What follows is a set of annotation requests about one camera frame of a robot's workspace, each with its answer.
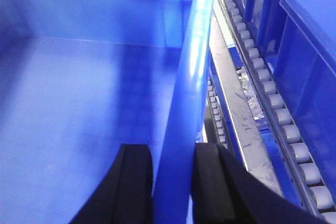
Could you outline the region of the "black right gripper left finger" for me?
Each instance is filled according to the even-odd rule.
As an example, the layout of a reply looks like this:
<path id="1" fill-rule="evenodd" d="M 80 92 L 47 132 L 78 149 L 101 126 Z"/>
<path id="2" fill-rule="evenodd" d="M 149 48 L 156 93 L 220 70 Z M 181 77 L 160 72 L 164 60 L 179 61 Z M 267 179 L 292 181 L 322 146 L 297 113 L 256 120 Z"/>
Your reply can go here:
<path id="1" fill-rule="evenodd" d="M 152 223 L 153 163 L 146 144 L 121 144 L 99 186 L 71 223 Z"/>

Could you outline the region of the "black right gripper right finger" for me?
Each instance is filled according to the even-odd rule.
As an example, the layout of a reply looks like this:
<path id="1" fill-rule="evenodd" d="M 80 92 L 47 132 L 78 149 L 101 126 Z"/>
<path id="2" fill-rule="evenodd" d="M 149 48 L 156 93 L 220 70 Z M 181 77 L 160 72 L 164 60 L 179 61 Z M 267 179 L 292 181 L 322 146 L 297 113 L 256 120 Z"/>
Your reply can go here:
<path id="1" fill-rule="evenodd" d="M 325 223 L 250 174 L 222 145 L 195 145 L 194 223 Z"/>

